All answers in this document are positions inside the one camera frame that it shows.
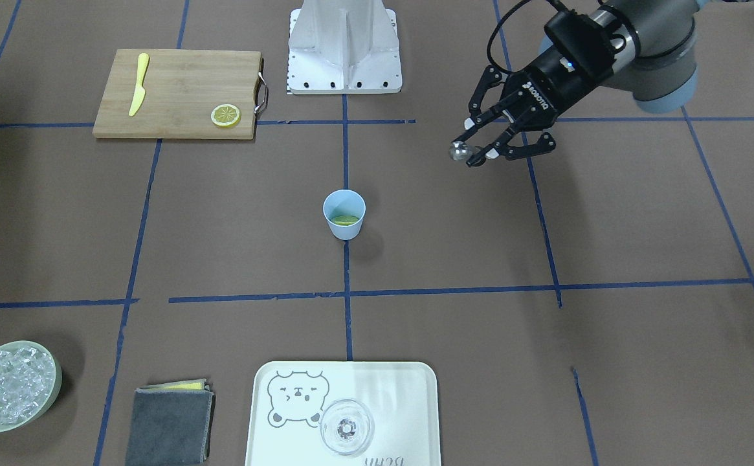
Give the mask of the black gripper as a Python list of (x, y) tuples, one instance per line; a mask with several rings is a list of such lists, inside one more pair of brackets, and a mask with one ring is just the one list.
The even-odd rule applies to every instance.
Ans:
[(519, 71), (507, 70), (493, 59), (492, 43), (487, 42), (489, 64), (466, 104), (463, 129), (452, 140), (453, 146), (483, 146), (472, 150), (468, 167), (499, 157), (516, 161), (551, 153), (557, 143), (548, 129), (601, 84), (575, 72), (551, 41)]

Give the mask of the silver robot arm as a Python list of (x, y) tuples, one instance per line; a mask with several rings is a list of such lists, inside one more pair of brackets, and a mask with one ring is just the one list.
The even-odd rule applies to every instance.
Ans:
[(535, 59), (507, 70), (490, 59), (468, 103), (451, 159), (480, 167), (551, 153), (549, 129), (594, 89), (631, 94), (649, 114), (667, 114), (695, 94), (695, 14), (702, 1), (602, 1), (589, 14), (553, 1)]

